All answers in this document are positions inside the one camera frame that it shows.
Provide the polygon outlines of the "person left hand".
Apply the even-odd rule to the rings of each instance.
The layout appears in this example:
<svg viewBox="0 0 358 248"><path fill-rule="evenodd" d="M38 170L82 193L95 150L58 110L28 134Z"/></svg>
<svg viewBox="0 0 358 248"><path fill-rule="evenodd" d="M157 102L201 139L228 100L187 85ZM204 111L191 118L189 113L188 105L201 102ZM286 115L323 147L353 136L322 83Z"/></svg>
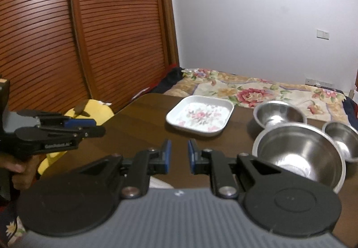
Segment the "person left hand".
<svg viewBox="0 0 358 248"><path fill-rule="evenodd" d="M15 189L26 190L31 186L41 160L41 156L33 155L22 162L11 155L1 154L1 168L14 173L12 183Z"/></svg>

